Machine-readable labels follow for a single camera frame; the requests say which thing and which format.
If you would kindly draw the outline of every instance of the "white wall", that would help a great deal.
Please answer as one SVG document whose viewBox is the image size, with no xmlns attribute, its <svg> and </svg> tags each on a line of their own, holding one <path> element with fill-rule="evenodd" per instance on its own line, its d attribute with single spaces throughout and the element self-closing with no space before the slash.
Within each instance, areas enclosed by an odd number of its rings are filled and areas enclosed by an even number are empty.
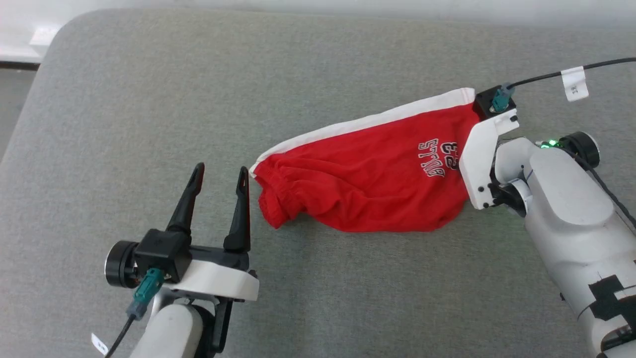
<svg viewBox="0 0 636 358">
<path fill-rule="evenodd" d="M 636 27 L 636 0 L 0 0 L 0 61 L 39 62 L 55 32 L 73 17 L 133 6 Z"/>
</svg>

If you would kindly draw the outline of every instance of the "gray floor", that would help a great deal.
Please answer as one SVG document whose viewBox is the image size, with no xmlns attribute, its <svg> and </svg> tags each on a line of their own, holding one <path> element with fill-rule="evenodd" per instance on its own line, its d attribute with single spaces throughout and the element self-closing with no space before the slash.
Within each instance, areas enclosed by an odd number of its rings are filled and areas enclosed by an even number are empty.
<svg viewBox="0 0 636 358">
<path fill-rule="evenodd" d="M 0 160 L 35 75 L 35 71 L 0 69 Z"/>
</svg>

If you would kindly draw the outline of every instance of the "black cable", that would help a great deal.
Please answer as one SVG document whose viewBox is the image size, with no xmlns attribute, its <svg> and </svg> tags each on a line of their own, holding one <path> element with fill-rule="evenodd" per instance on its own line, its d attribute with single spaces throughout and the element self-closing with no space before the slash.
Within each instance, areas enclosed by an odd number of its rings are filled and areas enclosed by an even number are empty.
<svg viewBox="0 0 636 358">
<path fill-rule="evenodd" d="M 563 150 L 565 153 L 568 153 L 580 166 L 583 167 L 583 169 L 585 169 L 585 170 L 589 171 L 590 173 L 592 173 L 592 176 L 594 176 L 594 179 L 596 179 L 596 181 L 600 185 L 601 189 L 603 189 L 603 191 L 610 197 L 610 199 L 612 199 L 612 201 L 614 201 L 616 206 L 618 206 L 618 208 L 623 212 L 623 214 L 625 215 L 627 220 L 629 220 L 632 223 L 632 225 L 634 226 L 634 228 L 636 228 L 636 219 L 634 219 L 634 217 L 630 214 L 630 211 L 627 210 L 625 205 L 623 205 L 623 203 L 621 203 L 620 200 L 618 200 L 618 198 L 614 195 L 614 193 L 612 193 L 609 190 L 609 188 L 607 188 L 607 185 L 605 184 L 605 182 L 603 182 L 603 180 L 600 178 L 600 176 L 597 174 L 597 172 L 594 170 L 594 168 L 592 168 L 592 166 L 589 163 L 584 161 L 583 158 L 579 157 L 578 155 L 576 155 L 572 151 L 570 151 L 568 149 L 565 149 L 564 147 L 557 147 L 557 148 L 559 148 L 560 150 Z"/>
<path fill-rule="evenodd" d="M 625 62 L 636 62 L 636 57 L 625 57 L 624 59 L 616 59 L 616 60 L 597 62 L 595 64 L 587 64 L 587 65 L 583 66 L 583 69 L 591 69 L 591 68 L 609 66 L 611 64 L 622 64 L 622 63 L 625 63 Z M 558 77 L 560 75 L 561 75 L 561 71 L 552 72 L 552 73 L 548 73 L 547 75 L 532 77 L 532 78 L 528 78 L 527 80 L 523 80 L 523 81 L 512 83 L 511 85 L 508 85 L 507 88 L 511 89 L 513 87 L 517 87 L 517 86 L 520 86 L 520 85 L 525 85 L 526 83 L 541 81 L 541 80 L 545 80 L 546 78 Z"/>
<path fill-rule="evenodd" d="M 115 353 L 117 346 L 121 343 L 121 340 L 128 332 L 128 329 L 130 328 L 130 325 L 132 324 L 134 320 L 135 320 L 135 316 L 131 315 L 128 317 L 126 324 L 121 329 L 120 335 L 117 337 L 117 339 L 113 343 L 113 346 L 111 346 L 111 348 L 108 350 L 108 353 L 104 356 L 104 358 L 111 358 L 113 356 L 113 353 Z"/>
</svg>

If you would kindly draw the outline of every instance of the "white cable label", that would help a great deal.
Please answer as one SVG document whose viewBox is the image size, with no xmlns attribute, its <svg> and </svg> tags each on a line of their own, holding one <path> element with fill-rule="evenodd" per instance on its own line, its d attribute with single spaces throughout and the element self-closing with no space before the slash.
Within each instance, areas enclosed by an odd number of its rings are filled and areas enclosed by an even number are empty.
<svg viewBox="0 0 636 358">
<path fill-rule="evenodd" d="M 97 348 L 98 351 L 102 352 L 103 355 L 106 355 L 108 353 L 108 347 L 95 335 L 95 333 L 90 334 L 90 340 L 91 342 L 93 342 L 95 348 Z"/>
<path fill-rule="evenodd" d="M 583 66 L 561 71 L 561 79 L 565 89 L 565 96 L 570 102 L 588 97 L 588 86 L 585 85 L 585 70 Z"/>
</svg>

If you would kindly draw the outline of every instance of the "round black motor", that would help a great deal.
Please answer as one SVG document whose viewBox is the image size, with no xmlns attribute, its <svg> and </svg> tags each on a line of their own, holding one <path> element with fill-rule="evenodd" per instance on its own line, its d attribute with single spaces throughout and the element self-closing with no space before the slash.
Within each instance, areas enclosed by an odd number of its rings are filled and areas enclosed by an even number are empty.
<svg viewBox="0 0 636 358">
<path fill-rule="evenodd" d="M 595 168 L 600 163 L 600 152 L 594 138 L 585 132 L 574 132 L 559 140 L 559 144 L 570 150 Z"/>
<path fill-rule="evenodd" d="M 119 241 L 111 248 L 104 263 L 104 275 L 108 284 L 134 289 L 139 286 L 137 268 L 134 266 L 135 247 L 139 243 Z"/>
</svg>

